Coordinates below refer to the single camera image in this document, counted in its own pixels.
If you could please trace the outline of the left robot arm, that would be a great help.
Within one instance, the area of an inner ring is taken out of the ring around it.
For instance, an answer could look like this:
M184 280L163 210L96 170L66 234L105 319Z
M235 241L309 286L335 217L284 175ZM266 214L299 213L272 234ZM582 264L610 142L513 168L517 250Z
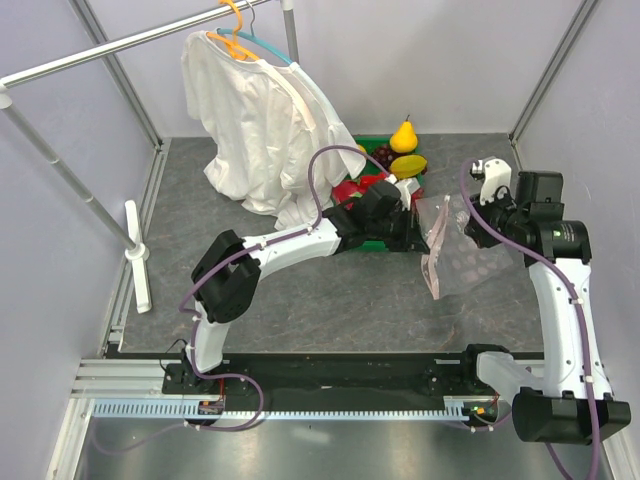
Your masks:
M419 189L414 178L383 179L310 223L254 237L221 233L191 274L194 291L187 297L195 300L196 327L186 347L185 382L198 393L216 388L230 323L248 310L258 283L271 274L367 242L380 242L390 252L428 253L411 207Z

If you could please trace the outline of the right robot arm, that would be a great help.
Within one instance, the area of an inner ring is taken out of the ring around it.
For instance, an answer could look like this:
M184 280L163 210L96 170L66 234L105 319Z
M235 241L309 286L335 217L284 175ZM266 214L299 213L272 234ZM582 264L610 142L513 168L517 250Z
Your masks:
M536 376L503 347L471 347L475 359L458 381L477 394L491 387L511 407L525 442L595 445L631 422L628 403L615 399L600 359L590 306L592 259L585 224L564 219L563 176L522 171L509 188L501 160L466 167L463 179L482 183L463 199L465 233L480 248L509 246L522 253L534 286L543 334L544 371Z

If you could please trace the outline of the clear pink zip top bag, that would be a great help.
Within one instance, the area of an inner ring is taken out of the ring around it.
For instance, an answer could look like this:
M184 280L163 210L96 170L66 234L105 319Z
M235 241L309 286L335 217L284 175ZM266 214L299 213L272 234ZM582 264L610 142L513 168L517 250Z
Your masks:
M513 265L504 246L481 249L464 233L470 215L459 194L422 198L415 207L429 248L420 268L434 300L466 293Z

